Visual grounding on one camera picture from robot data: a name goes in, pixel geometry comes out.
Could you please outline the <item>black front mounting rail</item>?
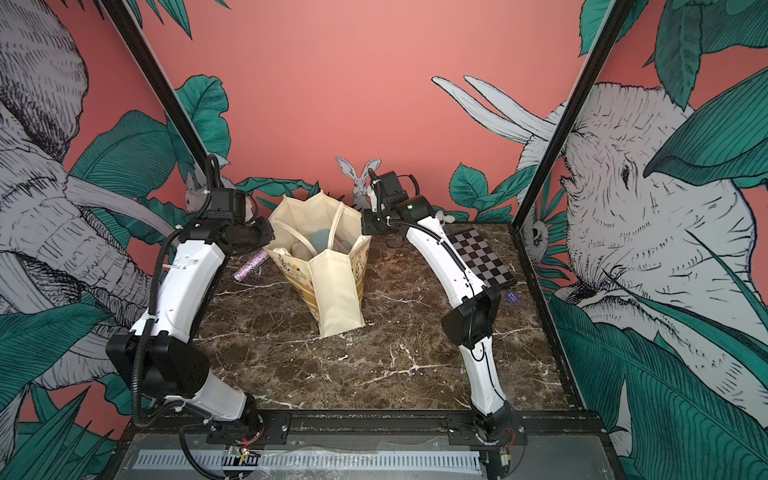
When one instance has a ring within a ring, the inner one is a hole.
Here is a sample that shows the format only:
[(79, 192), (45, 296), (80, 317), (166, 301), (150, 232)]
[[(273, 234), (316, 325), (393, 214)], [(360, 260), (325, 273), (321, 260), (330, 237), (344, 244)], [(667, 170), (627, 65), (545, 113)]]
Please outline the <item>black front mounting rail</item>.
[[(202, 434), (209, 444), (229, 445), (256, 437), (257, 447), (286, 446), (300, 435), (330, 435), (341, 439), (361, 437), (437, 436), (452, 446), (491, 447), (495, 443), (481, 435), (469, 410), (263, 410), (262, 433), (246, 433), (234, 424), (204, 425), (199, 418), (175, 415), (151, 427), (131, 427), (125, 435), (176, 434), (184, 425)], [(523, 445), (534, 436), (603, 435), (607, 432), (600, 416), (580, 410), (515, 410), (512, 424), (500, 430), (503, 444)]]

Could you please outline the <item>black white chessboard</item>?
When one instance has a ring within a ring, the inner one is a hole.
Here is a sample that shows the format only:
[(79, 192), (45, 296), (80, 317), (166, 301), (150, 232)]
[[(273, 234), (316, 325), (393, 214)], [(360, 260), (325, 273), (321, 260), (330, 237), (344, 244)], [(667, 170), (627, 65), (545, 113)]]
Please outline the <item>black white chessboard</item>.
[(517, 279), (477, 229), (451, 234), (449, 241), (461, 259), (487, 287), (507, 288)]

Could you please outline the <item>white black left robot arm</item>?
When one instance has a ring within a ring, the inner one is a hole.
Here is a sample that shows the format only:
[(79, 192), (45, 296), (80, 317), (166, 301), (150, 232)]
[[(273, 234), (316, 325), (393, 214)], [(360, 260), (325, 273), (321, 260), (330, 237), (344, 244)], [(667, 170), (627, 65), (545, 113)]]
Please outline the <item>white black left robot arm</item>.
[(148, 427), (171, 409), (189, 408), (247, 437), (263, 432), (253, 396), (218, 378), (192, 340), (230, 256), (261, 249), (274, 237), (266, 218), (247, 220), (232, 207), (202, 211), (166, 240), (174, 259), (167, 263), (159, 253), (147, 309), (106, 347), (130, 390), (135, 426)]

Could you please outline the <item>small purple round sticker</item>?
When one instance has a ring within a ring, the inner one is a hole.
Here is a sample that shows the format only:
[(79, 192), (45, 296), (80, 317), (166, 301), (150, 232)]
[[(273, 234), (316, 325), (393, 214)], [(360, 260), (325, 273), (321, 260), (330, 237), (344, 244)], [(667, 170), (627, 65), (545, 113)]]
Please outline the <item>small purple round sticker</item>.
[(515, 291), (508, 291), (505, 298), (511, 304), (518, 304), (521, 300), (520, 294)]

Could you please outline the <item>purple glitter microphone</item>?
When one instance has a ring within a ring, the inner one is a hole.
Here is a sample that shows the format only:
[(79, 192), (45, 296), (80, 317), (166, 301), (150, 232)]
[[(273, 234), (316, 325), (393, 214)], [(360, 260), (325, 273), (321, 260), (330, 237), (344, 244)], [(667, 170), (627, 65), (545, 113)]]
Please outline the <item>purple glitter microphone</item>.
[(268, 258), (269, 255), (264, 249), (259, 250), (233, 274), (233, 278), (242, 282), (250, 274), (260, 275), (261, 268)]

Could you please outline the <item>cream floral canvas tote bag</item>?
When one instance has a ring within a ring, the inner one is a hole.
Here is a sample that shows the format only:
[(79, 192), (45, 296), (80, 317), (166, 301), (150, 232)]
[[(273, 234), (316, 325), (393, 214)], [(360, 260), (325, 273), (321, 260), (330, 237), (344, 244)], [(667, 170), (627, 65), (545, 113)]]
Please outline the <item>cream floral canvas tote bag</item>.
[[(285, 197), (269, 216), (275, 239), (265, 248), (318, 323), (322, 338), (362, 328), (364, 275), (371, 237), (362, 215), (320, 192), (307, 200)], [(328, 228), (352, 244), (349, 254), (317, 254), (309, 236)]]

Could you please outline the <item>small white toy figure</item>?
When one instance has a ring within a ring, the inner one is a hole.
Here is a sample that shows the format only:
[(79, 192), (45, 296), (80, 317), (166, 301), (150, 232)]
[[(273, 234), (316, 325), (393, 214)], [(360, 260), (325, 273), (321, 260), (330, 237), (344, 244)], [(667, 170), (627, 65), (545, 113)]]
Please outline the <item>small white toy figure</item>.
[(441, 211), (441, 210), (438, 210), (435, 213), (435, 217), (438, 219), (441, 225), (452, 224), (456, 221), (454, 216), (446, 214), (444, 211)]

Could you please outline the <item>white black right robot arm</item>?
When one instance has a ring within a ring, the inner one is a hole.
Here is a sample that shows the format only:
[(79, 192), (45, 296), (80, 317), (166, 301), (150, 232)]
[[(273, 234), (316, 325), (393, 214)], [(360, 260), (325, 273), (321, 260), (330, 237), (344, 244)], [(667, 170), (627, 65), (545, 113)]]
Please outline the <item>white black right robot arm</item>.
[(485, 285), (471, 271), (419, 190), (410, 196), (393, 171), (368, 174), (370, 207), (362, 211), (362, 232), (378, 235), (399, 230), (426, 260), (452, 307), (441, 325), (464, 361), (476, 434), (488, 445), (510, 443), (519, 428), (519, 416), (503, 393), (492, 340), (500, 289)]

